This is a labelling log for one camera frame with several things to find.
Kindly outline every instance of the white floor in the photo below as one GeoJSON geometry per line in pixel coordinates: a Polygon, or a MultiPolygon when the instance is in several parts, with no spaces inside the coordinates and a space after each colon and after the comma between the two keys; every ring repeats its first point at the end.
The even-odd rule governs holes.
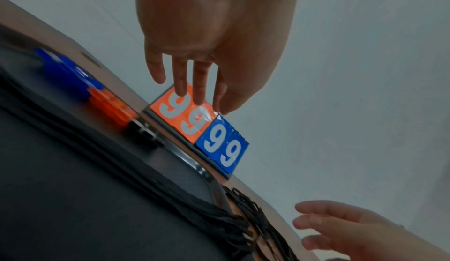
{"type": "MultiPolygon", "coordinates": [[[[79,42],[144,99],[171,84],[158,86],[147,72],[134,0],[10,1],[79,42]]],[[[227,116],[250,142],[235,175],[288,222],[296,202],[332,199],[430,239],[432,226],[414,224],[439,196],[450,160],[449,11],[450,0],[299,0],[269,84],[227,116]]],[[[448,236],[439,245],[450,250],[448,236]]]]}

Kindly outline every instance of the table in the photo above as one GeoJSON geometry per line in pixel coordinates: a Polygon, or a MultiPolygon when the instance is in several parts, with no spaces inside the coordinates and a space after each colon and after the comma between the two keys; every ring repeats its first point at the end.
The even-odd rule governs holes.
{"type": "MultiPolygon", "coordinates": [[[[80,67],[87,70],[99,81],[101,81],[107,88],[114,92],[118,97],[125,101],[130,107],[136,111],[143,110],[148,103],[145,102],[140,96],[132,91],[127,85],[125,85],[118,77],[116,77],[111,71],[103,67],[93,56],[91,56],[85,49],[78,45],[75,41],[68,38],[64,34],[58,32],[51,26],[45,24],[41,20],[35,18],[31,14],[27,13],[23,9],[9,2],[8,0],[0,0],[0,25],[9,29],[15,30],[30,39],[41,43],[48,48],[64,54],[71,58],[80,67]]],[[[190,151],[184,144],[178,141],[174,136],[165,131],[151,118],[143,115],[150,124],[157,128],[162,134],[167,136],[173,143],[178,145],[182,150],[188,153],[192,158],[197,160],[205,168],[207,168],[212,175],[221,183],[229,188],[237,188],[245,195],[249,196],[255,201],[264,211],[270,223],[284,236],[297,257],[302,261],[317,261],[317,256],[307,251],[301,244],[301,239],[292,230],[286,221],[262,198],[249,189],[239,179],[232,176],[229,180],[226,180],[217,171],[210,167],[206,162],[199,158],[195,153],[190,151]]],[[[239,214],[239,209],[230,203],[232,210],[239,214]]],[[[268,248],[263,242],[260,243],[262,250],[266,253],[266,256],[271,257],[268,248]]],[[[255,260],[261,260],[259,256],[254,256],[255,260]]]]}

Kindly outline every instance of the human hand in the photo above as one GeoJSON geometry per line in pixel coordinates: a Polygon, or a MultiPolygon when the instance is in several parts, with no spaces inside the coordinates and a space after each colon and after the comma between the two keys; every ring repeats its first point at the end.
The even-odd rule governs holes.
{"type": "Polygon", "coordinates": [[[295,209],[303,214],[294,219],[295,228],[320,233],[302,240],[307,250],[334,250],[352,261],[450,260],[443,250],[366,209],[333,201],[301,202],[295,209]]]}
{"type": "Polygon", "coordinates": [[[175,92],[187,93],[194,61],[193,100],[206,96],[208,70],[219,66],[213,108],[236,110],[268,81],[285,47],[296,0],[136,0],[153,79],[165,82],[162,54],[172,56],[175,92]]]}

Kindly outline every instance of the orange card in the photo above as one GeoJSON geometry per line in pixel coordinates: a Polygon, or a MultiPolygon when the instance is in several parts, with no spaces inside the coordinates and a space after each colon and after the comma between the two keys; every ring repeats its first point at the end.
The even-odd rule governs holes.
{"type": "Polygon", "coordinates": [[[184,97],[179,97],[172,87],[150,109],[190,143],[195,143],[217,116],[209,103],[205,102],[202,106],[194,104],[192,86],[189,84],[184,97]]]}

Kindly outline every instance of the bundle of black cord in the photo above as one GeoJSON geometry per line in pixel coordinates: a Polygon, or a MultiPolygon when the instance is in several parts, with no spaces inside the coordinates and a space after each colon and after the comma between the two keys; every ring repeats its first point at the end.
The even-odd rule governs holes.
{"type": "MultiPolygon", "coordinates": [[[[272,239],[277,246],[284,261],[299,261],[289,247],[286,239],[269,223],[263,210],[255,202],[236,188],[233,188],[232,190],[225,186],[223,186],[223,188],[228,198],[236,204],[255,229],[257,234],[255,240],[260,237],[263,238],[275,259],[278,259],[278,257],[275,255],[275,252],[269,244],[270,239],[272,239]]],[[[255,249],[264,261],[270,261],[256,242],[255,249]]]]}
{"type": "Polygon", "coordinates": [[[0,108],[95,162],[216,241],[233,260],[253,251],[248,222],[184,191],[98,131],[22,86],[0,67],[0,108]]]}

